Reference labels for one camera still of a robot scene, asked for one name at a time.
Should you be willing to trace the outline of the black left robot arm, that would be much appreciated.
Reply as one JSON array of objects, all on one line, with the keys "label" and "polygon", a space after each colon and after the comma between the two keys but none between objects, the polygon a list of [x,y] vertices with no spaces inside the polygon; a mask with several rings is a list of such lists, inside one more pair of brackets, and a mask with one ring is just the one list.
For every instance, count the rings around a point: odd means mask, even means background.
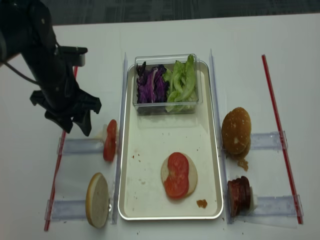
[{"label": "black left robot arm", "polygon": [[85,136],[92,130],[91,111],[99,98],[83,91],[74,70],[85,65],[85,47],[61,46],[48,7],[40,0],[0,2],[0,63],[39,86],[31,103],[45,109],[45,118],[70,133],[77,124]]}]

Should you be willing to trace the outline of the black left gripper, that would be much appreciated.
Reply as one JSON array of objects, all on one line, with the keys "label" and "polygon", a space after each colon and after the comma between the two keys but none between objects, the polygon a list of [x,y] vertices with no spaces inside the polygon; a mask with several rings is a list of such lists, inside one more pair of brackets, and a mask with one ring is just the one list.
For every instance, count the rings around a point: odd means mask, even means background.
[{"label": "black left gripper", "polygon": [[102,106],[98,97],[80,89],[73,75],[56,87],[35,90],[30,101],[43,107],[44,117],[66,133],[71,132],[73,124],[77,124],[86,137],[92,130],[91,111],[98,114]]}]

